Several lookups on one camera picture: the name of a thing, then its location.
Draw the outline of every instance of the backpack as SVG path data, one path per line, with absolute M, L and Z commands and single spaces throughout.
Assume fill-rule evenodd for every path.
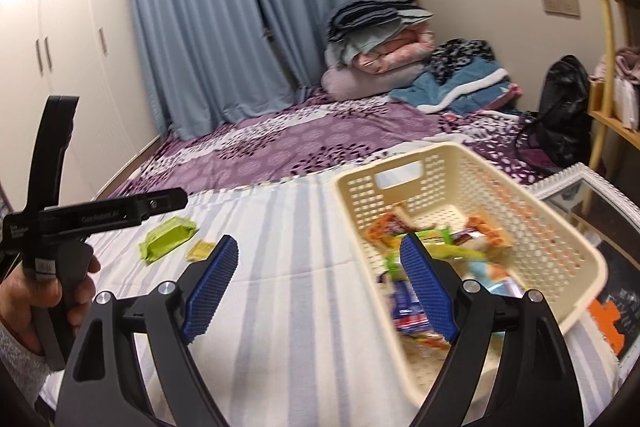
M 526 124 L 516 138 L 516 156 L 524 161 L 518 141 L 529 133 L 559 169 L 531 165 L 538 171 L 553 174 L 578 162 L 588 163 L 591 155 L 591 118 L 588 111 L 589 77 L 580 60 L 573 55 L 558 60 L 546 74 L 538 114 Z

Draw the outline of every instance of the bed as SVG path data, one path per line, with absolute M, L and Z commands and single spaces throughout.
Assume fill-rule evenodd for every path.
M 532 184 L 542 175 L 513 151 L 524 118 L 486 111 L 465 118 L 426 115 L 386 96 L 332 102 L 318 90 L 305 103 L 240 124 L 226 124 L 208 136 L 181 141 L 172 135 L 117 195 L 169 187 L 189 194 L 287 180 L 383 155 L 414 140 L 455 139 L 484 156 L 516 181 Z M 542 150 L 525 156 L 552 166 Z
M 456 133 L 460 129 L 449 131 L 465 137 Z M 403 142 L 386 152 L 428 143 Z M 209 330 L 191 345 L 204 381 L 234 427 L 405 427 L 416 413 L 388 357 L 357 253 L 345 248 L 333 180 L 349 167 L 200 192 L 177 213 L 199 225 L 196 239 L 216 241 L 229 233 L 239 243 L 238 270 Z M 134 296 L 180 275 L 188 245 L 148 266 L 138 257 L 146 232 L 168 217 L 90 238 L 103 267 L 98 291 Z M 590 423 L 611 399 L 617 360 L 588 314 L 567 343 Z M 138 347 L 154 411 L 170 422 L 144 337 Z M 42 393 L 54 408 L 61 379 L 50 377 Z

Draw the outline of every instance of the white wardrobe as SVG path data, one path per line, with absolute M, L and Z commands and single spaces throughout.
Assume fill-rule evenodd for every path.
M 91 200 L 158 137 L 129 0 L 0 0 L 0 182 L 16 210 L 50 94 L 80 97 L 61 204 Z

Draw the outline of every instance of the blue gripper pad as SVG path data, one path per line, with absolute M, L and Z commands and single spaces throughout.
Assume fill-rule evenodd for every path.
M 207 331 L 238 267 L 238 243 L 230 236 L 223 240 L 224 243 L 211 253 L 215 258 L 210 261 L 185 302 L 184 322 L 180 330 L 185 344 L 191 344 L 195 337 Z
M 453 304 L 444 286 L 431 269 L 423 250 L 424 247 L 419 239 L 414 240 L 413 237 L 406 236 L 400 244 L 400 263 L 411 281 L 411 286 L 431 327 L 447 342 L 452 342 L 458 336 Z

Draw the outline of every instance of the plastic basket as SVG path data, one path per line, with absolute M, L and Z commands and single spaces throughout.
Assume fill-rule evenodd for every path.
M 396 185 L 389 182 L 398 178 L 393 169 L 406 170 L 408 165 L 417 171 L 414 179 Z M 391 357 L 407 396 L 417 406 L 430 391 L 447 353 L 433 349 L 425 356 L 407 349 L 393 326 L 383 289 L 376 283 L 385 266 L 362 234 L 394 203 L 404 201 L 422 226 L 461 229 L 471 214 L 491 216 L 513 239 L 504 266 L 523 289 L 542 291 L 563 334 L 606 283 L 606 261 L 577 230 L 508 176 L 458 144 L 435 145 L 353 169 L 337 178 L 336 187 L 351 225 L 354 247 L 361 253 L 360 265 Z M 491 390 L 500 350 L 501 341 L 494 335 L 475 399 Z

